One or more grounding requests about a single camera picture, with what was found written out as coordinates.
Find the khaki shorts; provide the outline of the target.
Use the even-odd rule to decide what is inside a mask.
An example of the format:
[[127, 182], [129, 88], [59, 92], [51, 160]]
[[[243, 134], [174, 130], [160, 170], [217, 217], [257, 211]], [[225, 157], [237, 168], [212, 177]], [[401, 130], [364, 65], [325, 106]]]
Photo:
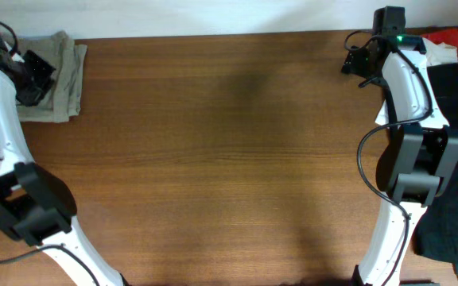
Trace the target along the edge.
[[47, 37], [19, 38], [17, 42], [21, 54], [35, 52], [55, 68], [52, 87], [36, 106], [26, 107], [13, 102], [18, 119], [22, 122], [62, 123], [79, 115], [87, 46], [76, 44], [64, 31]]

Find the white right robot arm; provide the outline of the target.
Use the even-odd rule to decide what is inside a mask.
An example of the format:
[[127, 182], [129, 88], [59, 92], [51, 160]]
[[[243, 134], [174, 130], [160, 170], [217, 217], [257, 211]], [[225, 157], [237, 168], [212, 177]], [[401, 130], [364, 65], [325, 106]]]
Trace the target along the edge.
[[390, 141], [376, 166], [376, 182], [363, 182], [381, 199], [378, 220], [364, 258], [355, 266], [352, 285], [398, 285], [407, 247], [421, 217], [444, 193], [458, 162], [458, 129], [442, 114], [429, 82], [427, 50], [420, 36], [406, 33], [400, 6], [374, 12], [369, 39], [346, 45], [344, 74], [359, 84], [382, 88], [385, 122], [361, 139], [356, 160], [363, 173], [363, 146], [381, 130]]

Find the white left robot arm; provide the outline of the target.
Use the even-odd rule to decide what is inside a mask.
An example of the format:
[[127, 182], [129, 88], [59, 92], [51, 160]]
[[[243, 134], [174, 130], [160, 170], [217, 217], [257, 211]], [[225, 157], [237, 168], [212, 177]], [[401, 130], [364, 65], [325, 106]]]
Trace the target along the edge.
[[17, 105], [36, 106], [55, 83], [54, 71], [35, 52], [21, 54], [0, 33], [0, 231], [32, 248], [0, 264], [45, 253], [77, 285], [125, 285], [81, 229], [68, 186], [35, 163], [18, 119]]

